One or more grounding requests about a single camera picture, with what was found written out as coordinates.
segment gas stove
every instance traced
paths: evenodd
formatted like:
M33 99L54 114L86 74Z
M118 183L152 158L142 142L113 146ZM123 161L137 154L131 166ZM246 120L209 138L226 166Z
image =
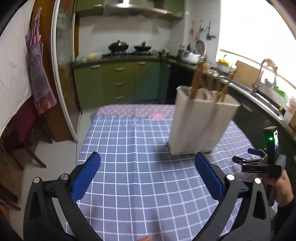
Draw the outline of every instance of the gas stove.
M151 56L152 53L150 51L144 52L144 51L135 51L132 53L127 53L126 51L118 51L118 52L111 52L109 54L103 54L102 58L116 58L116 57L127 57L127 56Z
M135 51L132 53L132 55L151 56L152 53L150 53L150 51Z

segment green kitchen cabinet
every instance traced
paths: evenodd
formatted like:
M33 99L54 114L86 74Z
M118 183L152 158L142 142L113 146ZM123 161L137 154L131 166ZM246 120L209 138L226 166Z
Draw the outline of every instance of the green kitchen cabinet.
M136 63L121 62L104 65L104 91L106 104L131 104L135 93Z
M136 62L135 103L156 99L159 70L159 62Z
M104 66L100 64L74 69L76 91L82 110L105 105L103 74Z
M157 100L160 104L165 104L166 93L168 90L168 81L170 78L170 64L161 62L159 72L159 82L157 89Z
M184 0L155 0L154 7L165 9L168 14L164 15L163 18L168 20L183 19L185 1Z
M76 13L79 17L89 15L102 15L104 12L104 0L78 0Z

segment towel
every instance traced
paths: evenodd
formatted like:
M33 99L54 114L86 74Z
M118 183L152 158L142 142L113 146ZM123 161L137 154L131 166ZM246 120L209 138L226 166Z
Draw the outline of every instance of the towel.
M57 100L49 85L42 63L43 43L39 34L41 8L38 9L34 19L33 29L26 35L26 45L30 57L30 86L34 104L39 114L57 104Z

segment camera screen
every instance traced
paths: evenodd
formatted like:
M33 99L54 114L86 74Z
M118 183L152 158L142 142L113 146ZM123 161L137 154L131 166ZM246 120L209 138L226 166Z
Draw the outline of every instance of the camera screen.
M277 130L274 132L274 149L276 150L279 147L279 135Z

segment chair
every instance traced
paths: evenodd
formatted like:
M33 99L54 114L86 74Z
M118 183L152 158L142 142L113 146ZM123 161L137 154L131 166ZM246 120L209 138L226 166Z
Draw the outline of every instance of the chair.
M1 147L3 147L5 151L7 151L10 157L22 170L24 169L24 167L13 153L13 150L19 148L25 148L30 156L37 163L39 163L41 167L46 168L46 165L30 149L30 146L32 145L30 142L30 136L36 126L39 126L41 128L43 134L48 138L49 143L52 143L51 138L42 126L42 121L37 114L33 98L30 97L21 106L18 112L12 117L6 128L6 131L3 134L3 143L1 143Z

